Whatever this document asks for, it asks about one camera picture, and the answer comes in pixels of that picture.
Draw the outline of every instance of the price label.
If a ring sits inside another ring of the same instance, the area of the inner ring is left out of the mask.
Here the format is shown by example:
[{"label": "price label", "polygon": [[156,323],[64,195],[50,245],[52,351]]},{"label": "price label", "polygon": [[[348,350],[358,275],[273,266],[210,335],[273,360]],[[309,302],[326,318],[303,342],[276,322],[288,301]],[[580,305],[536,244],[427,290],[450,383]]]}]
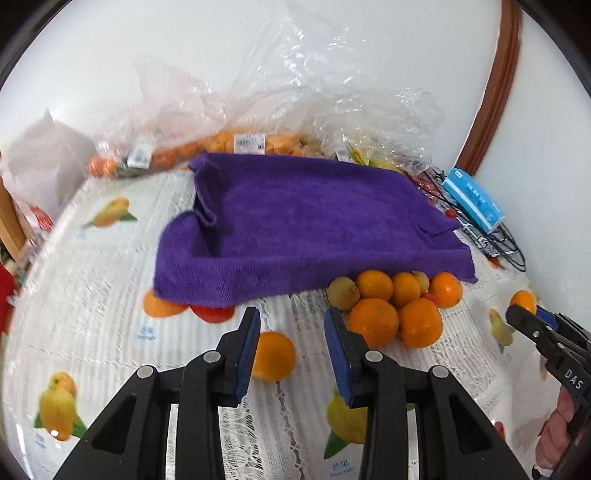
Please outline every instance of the price label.
[{"label": "price label", "polygon": [[129,168],[143,168],[147,170],[152,162],[154,146],[147,143],[135,144],[127,155],[127,166]]},{"label": "price label", "polygon": [[349,149],[347,147],[339,147],[335,148],[336,158],[339,161],[344,161],[345,163],[355,163],[355,160],[351,158],[349,155]]},{"label": "price label", "polygon": [[265,134],[234,135],[234,153],[264,155]]}]

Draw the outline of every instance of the purple towel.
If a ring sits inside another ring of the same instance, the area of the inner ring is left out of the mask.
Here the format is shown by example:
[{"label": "purple towel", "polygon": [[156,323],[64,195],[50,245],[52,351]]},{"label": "purple towel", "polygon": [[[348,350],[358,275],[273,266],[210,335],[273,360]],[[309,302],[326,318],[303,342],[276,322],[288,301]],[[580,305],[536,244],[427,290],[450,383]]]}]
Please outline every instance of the purple towel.
[{"label": "purple towel", "polygon": [[476,281],[458,222],[400,173],[279,155],[206,154],[190,168],[194,209],[166,227],[158,247],[154,289],[163,299],[230,306],[370,268]]}]

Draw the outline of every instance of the red tomato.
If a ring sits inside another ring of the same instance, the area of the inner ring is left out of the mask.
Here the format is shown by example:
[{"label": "red tomato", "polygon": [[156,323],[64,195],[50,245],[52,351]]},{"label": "red tomato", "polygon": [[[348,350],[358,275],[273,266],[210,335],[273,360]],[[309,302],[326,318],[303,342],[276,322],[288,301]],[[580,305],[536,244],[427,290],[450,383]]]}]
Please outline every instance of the red tomato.
[{"label": "red tomato", "polygon": [[437,297],[435,295],[433,295],[432,293],[425,292],[425,293],[423,293],[423,295],[421,295],[421,298],[432,301],[435,304],[435,306],[437,308],[439,308],[439,304],[437,302]]},{"label": "red tomato", "polygon": [[501,262],[497,257],[491,257],[488,259],[488,263],[490,263],[491,267],[497,270],[501,266]]},{"label": "red tomato", "polygon": [[234,315],[234,307],[215,309],[213,307],[200,307],[198,305],[191,305],[190,308],[195,315],[208,323],[222,323],[231,319]]}]

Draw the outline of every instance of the tomato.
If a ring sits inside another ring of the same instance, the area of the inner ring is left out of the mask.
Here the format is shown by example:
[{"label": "tomato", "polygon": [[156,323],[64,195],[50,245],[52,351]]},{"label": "tomato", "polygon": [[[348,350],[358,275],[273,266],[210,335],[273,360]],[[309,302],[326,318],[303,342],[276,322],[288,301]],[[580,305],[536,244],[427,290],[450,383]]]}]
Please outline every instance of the tomato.
[{"label": "tomato", "polygon": [[234,315],[234,307],[200,307],[199,305],[191,305],[191,310],[195,315],[208,323],[222,323],[229,320]]},{"label": "tomato", "polygon": [[423,295],[421,295],[421,298],[432,301],[435,304],[435,306],[437,308],[439,308],[439,303],[437,302],[437,297],[435,295],[433,295],[432,293],[429,293],[429,292],[423,293]]}]

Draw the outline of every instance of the finger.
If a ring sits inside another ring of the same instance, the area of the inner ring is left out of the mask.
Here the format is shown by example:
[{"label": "finger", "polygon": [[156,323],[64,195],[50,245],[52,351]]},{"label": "finger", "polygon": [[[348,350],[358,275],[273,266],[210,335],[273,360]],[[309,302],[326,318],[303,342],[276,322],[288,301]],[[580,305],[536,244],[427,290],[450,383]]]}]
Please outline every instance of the finger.
[{"label": "finger", "polygon": [[544,457],[552,464],[552,466],[556,465],[562,454],[552,443],[550,431],[548,428],[546,428],[544,433],[542,433],[538,444],[542,448]]},{"label": "finger", "polygon": [[542,435],[542,432],[544,431],[544,429],[546,428],[546,424],[548,423],[548,420],[546,420],[544,422],[544,424],[540,427],[540,431],[538,432],[538,435],[536,435],[537,437],[539,437],[540,435]]},{"label": "finger", "polygon": [[566,421],[557,410],[554,410],[550,415],[546,429],[550,433],[552,444],[560,453],[564,452],[564,449],[570,443],[570,439],[566,430]]},{"label": "finger", "polygon": [[540,441],[538,441],[538,445],[535,446],[535,462],[540,468],[547,468],[548,470],[552,468],[552,464],[544,456],[544,451],[542,450]]},{"label": "finger", "polygon": [[581,440],[583,440],[583,437],[584,437],[585,435],[587,435],[587,432],[588,432],[588,430],[589,430],[589,426],[586,426],[586,427],[585,427],[583,430],[581,430],[581,431],[579,432],[579,434],[577,435],[577,437],[576,437],[576,438],[575,438],[575,440],[574,440],[574,444],[575,444],[576,446],[579,446],[579,443],[581,443]]},{"label": "finger", "polygon": [[567,422],[571,421],[574,416],[574,401],[573,397],[570,396],[569,391],[561,387],[560,393],[558,394],[558,402],[556,403],[556,410]]}]

